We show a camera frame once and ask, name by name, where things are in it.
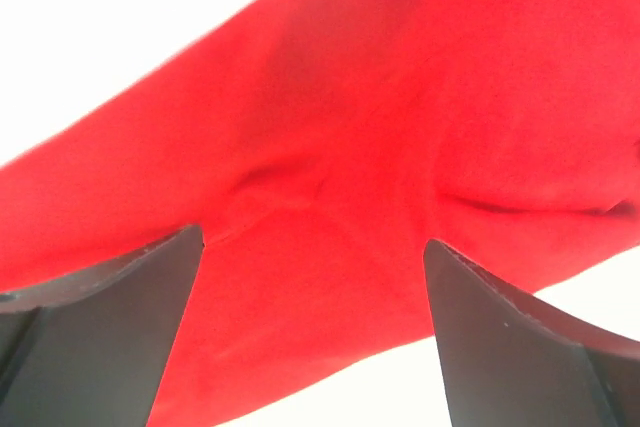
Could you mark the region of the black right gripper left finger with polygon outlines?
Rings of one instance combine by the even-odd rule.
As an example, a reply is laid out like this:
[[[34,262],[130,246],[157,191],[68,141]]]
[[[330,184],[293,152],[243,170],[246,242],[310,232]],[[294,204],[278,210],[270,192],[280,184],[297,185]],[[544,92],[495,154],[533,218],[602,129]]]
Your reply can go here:
[[[189,226],[2,293],[2,425],[146,425],[203,247]]]

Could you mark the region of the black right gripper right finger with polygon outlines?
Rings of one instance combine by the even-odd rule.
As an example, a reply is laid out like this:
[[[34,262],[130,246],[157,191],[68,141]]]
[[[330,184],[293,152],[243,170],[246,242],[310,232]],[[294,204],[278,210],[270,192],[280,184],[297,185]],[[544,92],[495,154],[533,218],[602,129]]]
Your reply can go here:
[[[526,293],[428,242],[426,284],[451,423],[639,423],[639,344]]]

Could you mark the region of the red t shirt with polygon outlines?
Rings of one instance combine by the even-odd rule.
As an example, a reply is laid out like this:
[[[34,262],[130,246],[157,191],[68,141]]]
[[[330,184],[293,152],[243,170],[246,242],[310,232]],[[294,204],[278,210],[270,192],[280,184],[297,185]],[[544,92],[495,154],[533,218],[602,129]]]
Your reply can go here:
[[[1,285],[188,224],[155,426],[431,335],[431,239],[530,291],[636,247],[639,0],[256,0],[2,169]]]

